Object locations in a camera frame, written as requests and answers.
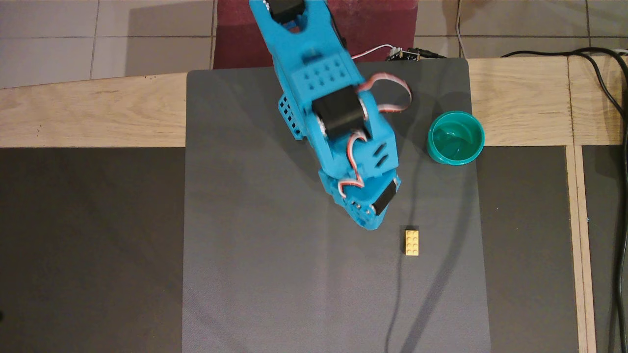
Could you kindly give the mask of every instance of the teal cup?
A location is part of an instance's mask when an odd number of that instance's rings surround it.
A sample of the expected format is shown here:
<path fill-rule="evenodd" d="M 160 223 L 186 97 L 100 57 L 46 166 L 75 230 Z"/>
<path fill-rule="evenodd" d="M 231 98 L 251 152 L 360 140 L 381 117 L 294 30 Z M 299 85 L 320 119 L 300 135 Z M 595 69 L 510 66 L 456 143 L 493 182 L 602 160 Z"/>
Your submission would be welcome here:
<path fill-rule="evenodd" d="M 467 112 L 450 111 L 441 114 L 428 132 L 428 153 L 441 164 L 467 164 L 478 157 L 483 147 L 484 129 Z"/>

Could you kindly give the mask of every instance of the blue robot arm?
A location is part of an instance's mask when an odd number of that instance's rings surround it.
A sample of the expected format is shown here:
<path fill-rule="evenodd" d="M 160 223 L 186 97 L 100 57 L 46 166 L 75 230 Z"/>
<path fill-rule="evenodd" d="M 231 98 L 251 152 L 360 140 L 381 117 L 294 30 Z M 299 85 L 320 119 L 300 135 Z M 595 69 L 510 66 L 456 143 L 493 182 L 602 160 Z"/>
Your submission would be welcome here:
<path fill-rule="evenodd" d="M 278 109 L 317 154 L 325 191 L 377 229 L 401 180 L 393 129 L 343 46 L 321 0 L 250 0 L 283 89 Z"/>

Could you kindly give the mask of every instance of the floor tile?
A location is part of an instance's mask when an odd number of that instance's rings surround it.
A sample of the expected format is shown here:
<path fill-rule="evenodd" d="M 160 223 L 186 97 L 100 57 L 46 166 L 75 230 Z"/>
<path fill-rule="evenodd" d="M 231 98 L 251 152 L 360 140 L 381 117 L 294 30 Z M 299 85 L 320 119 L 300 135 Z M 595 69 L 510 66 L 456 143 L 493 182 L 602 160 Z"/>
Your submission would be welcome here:
<path fill-rule="evenodd" d="M 463 37 L 462 40 L 467 58 L 497 58 L 517 50 L 562 52 L 588 46 L 588 38 Z"/>
<path fill-rule="evenodd" d="M 419 0 L 415 36 L 456 35 L 456 0 Z"/>
<path fill-rule="evenodd" d="M 414 47 L 429 50 L 448 58 L 458 58 L 458 38 L 456 37 L 415 37 Z"/>
<path fill-rule="evenodd" d="M 628 38 L 591 38 L 591 46 L 608 49 L 628 49 Z"/>
<path fill-rule="evenodd" d="M 0 1 L 0 38 L 94 36 L 97 1 Z"/>
<path fill-rule="evenodd" d="M 587 36 L 584 0 L 466 0 L 461 32 L 469 36 Z"/>
<path fill-rule="evenodd" d="M 89 79 L 94 38 L 0 39 L 0 89 Z"/>
<path fill-rule="evenodd" d="M 628 0 L 589 0 L 592 36 L 628 37 Z"/>
<path fill-rule="evenodd" d="M 97 36 L 208 36 L 214 1 L 103 0 Z"/>
<path fill-rule="evenodd" d="M 212 39 L 97 37 L 92 79 L 211 68 Z"/>

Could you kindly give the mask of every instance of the lego brick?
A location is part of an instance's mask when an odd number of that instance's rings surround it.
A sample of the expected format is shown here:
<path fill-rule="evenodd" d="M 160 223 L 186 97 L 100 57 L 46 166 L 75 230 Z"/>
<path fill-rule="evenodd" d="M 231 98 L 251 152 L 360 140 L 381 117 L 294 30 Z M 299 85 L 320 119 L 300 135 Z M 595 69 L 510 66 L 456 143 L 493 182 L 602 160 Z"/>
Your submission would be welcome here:
<path fill-rule="evenodd" d="M 419 256 L 419 231 L 406 231 L 406 255 Z"/>

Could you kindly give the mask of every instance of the red carpet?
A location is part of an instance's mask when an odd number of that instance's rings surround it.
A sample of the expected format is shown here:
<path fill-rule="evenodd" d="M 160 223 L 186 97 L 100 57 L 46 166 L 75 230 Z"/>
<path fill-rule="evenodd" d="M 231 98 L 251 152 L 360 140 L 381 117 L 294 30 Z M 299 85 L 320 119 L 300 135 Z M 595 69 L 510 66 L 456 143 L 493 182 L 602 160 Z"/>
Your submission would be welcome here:
<path fill-rule="evenodd" d="M 417 0 L 328 0 L 351 54 L 389 43 L 413 46 Z M 356 61 L 385 59 L 381 49 Z M 214 68 L 271 66 L 248 0 L 218 0 Z"/>

